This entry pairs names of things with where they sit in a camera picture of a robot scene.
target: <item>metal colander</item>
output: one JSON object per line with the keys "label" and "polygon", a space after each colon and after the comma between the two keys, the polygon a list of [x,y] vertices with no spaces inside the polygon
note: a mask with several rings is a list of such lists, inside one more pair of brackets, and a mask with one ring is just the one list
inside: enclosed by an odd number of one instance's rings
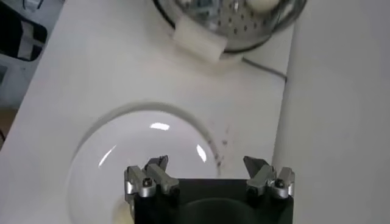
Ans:
{"label": "metal colander", "polygon": [[254,49],[285,29],[299,16],[306,0],[282,0],[267,13],[254,12],[246,0],[154,0],[163,17],[175,27],[186,14],[206,29],[227,37],[225,53]]}

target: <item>white egg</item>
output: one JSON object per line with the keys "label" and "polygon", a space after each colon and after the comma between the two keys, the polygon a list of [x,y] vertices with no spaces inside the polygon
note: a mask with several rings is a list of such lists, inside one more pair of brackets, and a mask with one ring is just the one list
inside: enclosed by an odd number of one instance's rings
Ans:
{"label": "white egg", "polygon": [[257,13],[264,13],[272,10],[279,0],[247,0],[248,5]]}

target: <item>black object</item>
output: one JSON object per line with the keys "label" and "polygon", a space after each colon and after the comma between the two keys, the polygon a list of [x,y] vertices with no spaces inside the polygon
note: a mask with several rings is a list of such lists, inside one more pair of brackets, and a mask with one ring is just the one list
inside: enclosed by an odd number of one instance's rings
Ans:
{"label": "black object", "polygon": [[135,224],[293,223],[294,199],[251,198],[246,180],[179,179],[180,195],[136,195]]}
{"label": "black object", "polygon": [[33,61],[42,51],[41,47],[34,46],[30,60],[19,58],[18,52],[23,37],[21,22],[30,24],[34,28],[33,38],[45,43],[48,32],[43,26],[28,20],[0,1],[0,53],[24,61]]}

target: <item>white tabletop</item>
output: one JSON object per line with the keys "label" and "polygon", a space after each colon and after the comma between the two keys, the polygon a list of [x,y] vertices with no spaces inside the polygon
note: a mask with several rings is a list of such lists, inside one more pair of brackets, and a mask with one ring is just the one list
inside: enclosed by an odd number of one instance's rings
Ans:
{"label": "white tabletop", "polygon": [[274,155],[295,223],[390,223],[389,9],[309,0],[296,24]]}
{"label": "white tabletop", "polygon": [[199,120],[223,177],[247,177],[244,155],[271,162],[284,80],[182,52],[150,3],[66,1],[0,152],[0,223],[69,223],[63,188],[78,146],[134,108],[162,103]]}

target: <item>white sponge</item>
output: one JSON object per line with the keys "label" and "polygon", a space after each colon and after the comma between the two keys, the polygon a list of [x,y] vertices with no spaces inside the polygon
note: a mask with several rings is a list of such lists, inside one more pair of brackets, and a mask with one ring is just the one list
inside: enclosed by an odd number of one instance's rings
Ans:
{"label": "white sponge", "polygon": [[211,63],[219,61],[227,44],[226,37],[207,30],[187,16],[181,17],[176,23],[173,40],[179,46]]}

